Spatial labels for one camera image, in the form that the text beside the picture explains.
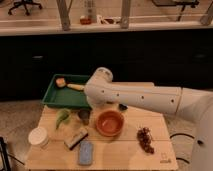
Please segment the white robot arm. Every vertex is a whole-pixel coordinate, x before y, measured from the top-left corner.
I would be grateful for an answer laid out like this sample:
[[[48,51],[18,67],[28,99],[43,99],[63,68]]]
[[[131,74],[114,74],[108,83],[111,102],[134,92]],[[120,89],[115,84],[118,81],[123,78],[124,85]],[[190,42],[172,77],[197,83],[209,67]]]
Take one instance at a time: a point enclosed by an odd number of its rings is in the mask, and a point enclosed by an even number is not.
[[[213,171],[213,91],[115,83],[112,72],[99,67],[87,81],[84,93],[92,108],[120,103],[193,122],[196,135],[189,171]]]

